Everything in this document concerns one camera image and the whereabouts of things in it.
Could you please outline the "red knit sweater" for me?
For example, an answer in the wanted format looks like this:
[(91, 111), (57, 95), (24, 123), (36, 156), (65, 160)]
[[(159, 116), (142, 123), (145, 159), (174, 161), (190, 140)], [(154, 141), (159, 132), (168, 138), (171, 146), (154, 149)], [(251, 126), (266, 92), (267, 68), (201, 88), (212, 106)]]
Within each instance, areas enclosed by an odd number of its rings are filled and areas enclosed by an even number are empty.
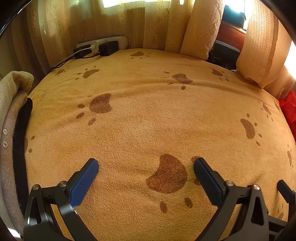
[(279, 100), (280, 108), (287, 120), (292, 135), (296, 138), (296, 95), (290, 90), (286, 98)]

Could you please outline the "beige folded garment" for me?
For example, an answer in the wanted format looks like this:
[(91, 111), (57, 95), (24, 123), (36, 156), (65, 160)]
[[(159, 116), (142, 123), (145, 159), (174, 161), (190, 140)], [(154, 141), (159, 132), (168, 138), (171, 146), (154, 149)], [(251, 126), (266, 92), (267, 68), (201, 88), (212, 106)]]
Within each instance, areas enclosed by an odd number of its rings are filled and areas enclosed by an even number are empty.
[(12, 71), (1, 80), (1, 218), (9, 231), (23, 234), (23, 215), (13, 169), (13, 135), (18, 113), (27, 101), (33, 75)]

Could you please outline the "yellow paw print blanket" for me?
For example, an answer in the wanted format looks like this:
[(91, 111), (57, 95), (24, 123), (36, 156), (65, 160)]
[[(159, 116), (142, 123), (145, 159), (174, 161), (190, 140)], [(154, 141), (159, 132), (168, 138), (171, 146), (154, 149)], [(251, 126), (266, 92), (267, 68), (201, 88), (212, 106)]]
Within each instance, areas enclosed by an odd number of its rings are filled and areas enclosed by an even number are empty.
[(278, 100), (236, 72), (146, 49), (72, 60), (30, 93), (28, 185), (50, 187), (90, 158), (99, 174), (77, 211), (98, 240), (195, 240), (214, 215), (193, 171), (202, 157), (238, 186), (258, 184), (286, 220), (295, 139)]

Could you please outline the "ribbed peach curtain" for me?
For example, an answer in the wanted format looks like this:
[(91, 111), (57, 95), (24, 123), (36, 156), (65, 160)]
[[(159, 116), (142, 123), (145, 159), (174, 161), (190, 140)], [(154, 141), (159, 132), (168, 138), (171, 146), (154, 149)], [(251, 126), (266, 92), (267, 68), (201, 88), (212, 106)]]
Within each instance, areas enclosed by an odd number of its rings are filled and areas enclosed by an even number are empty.
[(236, 62), (242, 76), (265, 88), (292, 75), (285, 66), (291, 38), (276, 15), (261, 1), (252, 2), (243, 48)]

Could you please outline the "black speaker box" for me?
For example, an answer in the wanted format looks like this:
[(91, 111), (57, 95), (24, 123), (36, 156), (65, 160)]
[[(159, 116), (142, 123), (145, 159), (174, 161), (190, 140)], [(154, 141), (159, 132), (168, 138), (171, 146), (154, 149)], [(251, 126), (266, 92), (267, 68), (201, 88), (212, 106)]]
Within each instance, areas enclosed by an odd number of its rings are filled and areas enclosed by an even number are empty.
[(213, 48), (209, 52), (207, 62), (221, 66), (228, 70), (235, 70), (236, 62), (239, 55), (239, 49), (219, 40), (216, 40)]

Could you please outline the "black power adapter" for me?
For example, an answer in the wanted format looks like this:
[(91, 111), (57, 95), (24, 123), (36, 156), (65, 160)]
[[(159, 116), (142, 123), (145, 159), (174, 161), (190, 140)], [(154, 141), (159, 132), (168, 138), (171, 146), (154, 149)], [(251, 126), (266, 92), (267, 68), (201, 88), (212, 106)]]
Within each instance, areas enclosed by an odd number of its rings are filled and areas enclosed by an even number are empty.
[(100, 56), (110, 56), (119, 50), (118, 41), (108, 41), (98, 46)]

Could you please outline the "beige patterned curtain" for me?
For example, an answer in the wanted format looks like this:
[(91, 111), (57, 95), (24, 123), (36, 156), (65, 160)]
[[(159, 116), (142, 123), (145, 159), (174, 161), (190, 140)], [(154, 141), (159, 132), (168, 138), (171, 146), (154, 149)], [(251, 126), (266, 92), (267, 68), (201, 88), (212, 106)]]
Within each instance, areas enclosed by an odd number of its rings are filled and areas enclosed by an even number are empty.
[(12, 21), (10, 40), (20, 69), (36, 78), (77, 44), (108, 37), (206, 60), (223, 9), (222, 1), (32, 1)]

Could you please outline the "teal box on sill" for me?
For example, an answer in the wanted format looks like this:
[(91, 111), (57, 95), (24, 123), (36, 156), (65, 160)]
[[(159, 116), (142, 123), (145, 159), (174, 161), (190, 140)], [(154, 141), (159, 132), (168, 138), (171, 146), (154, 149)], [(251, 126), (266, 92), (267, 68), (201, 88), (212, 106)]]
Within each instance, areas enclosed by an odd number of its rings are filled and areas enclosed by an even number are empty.
[(224, 12), (222, 16), (223, 21), (235, 25), (236, 27), (243, 28), (245, 19), (245, 14), (243, 12), (234, 11), (228, 5), (224, 6)]

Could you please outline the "white power strip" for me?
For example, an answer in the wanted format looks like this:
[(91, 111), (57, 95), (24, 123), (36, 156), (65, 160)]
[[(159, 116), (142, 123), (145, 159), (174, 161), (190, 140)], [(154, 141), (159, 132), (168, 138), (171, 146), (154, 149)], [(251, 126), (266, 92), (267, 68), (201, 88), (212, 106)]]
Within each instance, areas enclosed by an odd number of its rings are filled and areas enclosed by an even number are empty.
[(99, 45), (106, 42), (110, 42), (110, 41), (118, 41), (119, 50), (125, 50), (130, 45), (130, 41), (126, 36), (118, 36), (118, 37), (109, 37), (109, 38), (87, 41), (84, 43), (77, 44), (76, 47), (78, 48), (85, 45), (91, 45), (91, 46), (94, 45), (94, 48), (92, 49), (92, 53), (97, 53)]

